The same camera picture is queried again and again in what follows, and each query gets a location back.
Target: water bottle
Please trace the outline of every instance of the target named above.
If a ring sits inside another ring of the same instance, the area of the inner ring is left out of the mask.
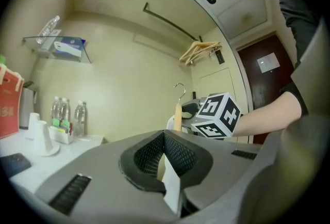
[[[60,106],[61,106],[60,98],[55,97],[53,105],[52,105],[52,109],[51,109],[51,111],[52,111],[51,124],[53,124],[53,119],[59,119]]]
[[[74,113],[73,135],[76,137],[85,136],[86,107],[83,101],[78,101],[78,106]]]
[[[69,121],[69,116],[70,116],[69,100],[66,98],[62,98],[59,119],[64,121]]]
[[[43,37],[47,37],[47,36],[49,36],[50,33],[52,33],[52,31],[56,27],[56,24],[59,20],[60,20],[60,17],[57,15],[55,18],[48,21],[46,26],[44,26],[44,28],[39,33],[39,35],[38,35],[39,38],[37,38],[37,43],[39,43],[39,44],[44,43],[46,38],[43,38]]]

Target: clothes hanger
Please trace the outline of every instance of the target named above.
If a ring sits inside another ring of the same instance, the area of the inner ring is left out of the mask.
[[[204,46],[210,46],[210,45],[213,45],[213,44],[215,44],[215,43],[217,43],[217,42],[200,42],[200,41],[194,41],[194,42],[191,44],[190,48],[189,48],[189,49],[183,54],[183,56],[181,56],[180,61],[181,61],[181,60],[184,60],[183,58],[186,57],[187,55],[189,55],[190,52],[191,52],[194,48],[196,48],[197,46],[204,47]]]
[[[191,64],[192,61],[199,59],[203,56],[202,53],[208,50],[213,50],[213,52],[218,51],[222,46],[219,42],[200,42],[197,44],[192,45],[190,49],[188,49],[188,53],[186,52],[183,56],[179,59],[182,62],[185,62],[186,66]]]
[[[182,106],[180,105],[180,99],[186,94],[186,87],[184,84],[178,83],[174,86],[177,87],[178,85],[182,85],[185,88],[184,94],[179,98],[179,102],[175,106],[175,116],[174,116],[174,130],[181,131],[182,125]]]
[[[210,50],[213,48],[217,48],[214,51],[219,50],[220,44],[218,42],[214,43],[213,45],[210,45],[208,47],[202,48],[202,49],[198,49],[197,51],[194,51],[190,57],[188,58],[188,60],[186,60],[186,65],[190,64],[191,61],[196,60],[198,57],[201,57],[200,55],[205,52],[206,50]]]

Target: paper cup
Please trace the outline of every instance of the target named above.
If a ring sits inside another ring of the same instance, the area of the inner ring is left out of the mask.
[[[53,155],[59,150],[58,143],[52,143],[46,121],[35,122],[34,153],[41,156]]]
[[[25,135],[26,138],[34,139],[35,138],[35,124],[36,121],[40,120],[40,115],[38,113],[31,113],[29,117],[29,127]]]

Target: door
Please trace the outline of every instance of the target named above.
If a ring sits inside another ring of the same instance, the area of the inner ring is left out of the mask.
[[[259,60],[274,53],[279,67],[262,73]],[[254,109],[272,103],[280,96],[280,90],[292,82],[293,65],[276,35],[257,42],[238,52],[250,83]],[[253,143],[263,144],[267,134],[255,135]]]

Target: white paper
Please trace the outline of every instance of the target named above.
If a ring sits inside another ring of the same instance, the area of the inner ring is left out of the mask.
[[[181,212],[180,177],[174,171],[167,157],[165,157],[165,174],[162,182],[164,183],[166,189],[164,201],[176,215],[179,215]]]
[[[271,53],[263,58],[257,59],[257,62],[262,73],[266,73],[277,67],[280,67],[279,62],[274,53]]]

